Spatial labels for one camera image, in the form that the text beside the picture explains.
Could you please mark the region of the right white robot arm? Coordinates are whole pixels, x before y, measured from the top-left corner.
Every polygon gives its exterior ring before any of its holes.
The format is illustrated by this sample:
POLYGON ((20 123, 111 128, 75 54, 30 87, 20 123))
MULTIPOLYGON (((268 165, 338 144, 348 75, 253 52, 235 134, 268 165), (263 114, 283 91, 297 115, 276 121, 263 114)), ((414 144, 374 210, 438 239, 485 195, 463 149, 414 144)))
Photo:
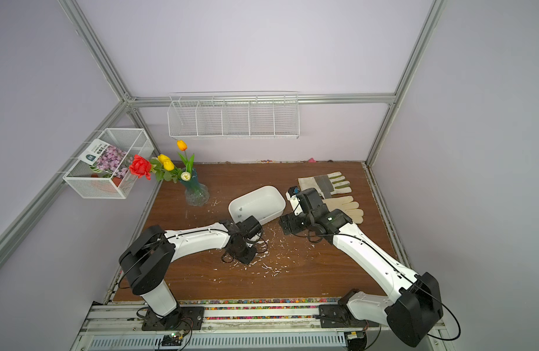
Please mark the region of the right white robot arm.
POLYGON ((443 317, 440 286, 430 273, 418 274, 387 254, 343 211, 331 210, 316 189, 291 187, 293 211, 280 217, 286 235, 303 231, 328 241, 362 267, 385 292, 384 297, 350 292, 340 303, 355 320, 387 325, 409 347, 416 347, 443 317))

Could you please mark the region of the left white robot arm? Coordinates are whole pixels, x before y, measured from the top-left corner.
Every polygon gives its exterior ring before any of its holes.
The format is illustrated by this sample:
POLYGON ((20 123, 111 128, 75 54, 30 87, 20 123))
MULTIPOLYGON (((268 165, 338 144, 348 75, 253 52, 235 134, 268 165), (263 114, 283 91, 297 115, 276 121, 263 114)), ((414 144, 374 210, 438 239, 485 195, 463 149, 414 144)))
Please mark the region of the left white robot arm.
POLYGON ((182 257, 207 250, 249 264, 262 240, 260 222, 250 216, 242 222, 222 221, 187 230, 145 229, 120 255, 119 264, 133 295, 142 297, 157 317, 174 314, 179 304, 164 278, 169 266, 182 257))

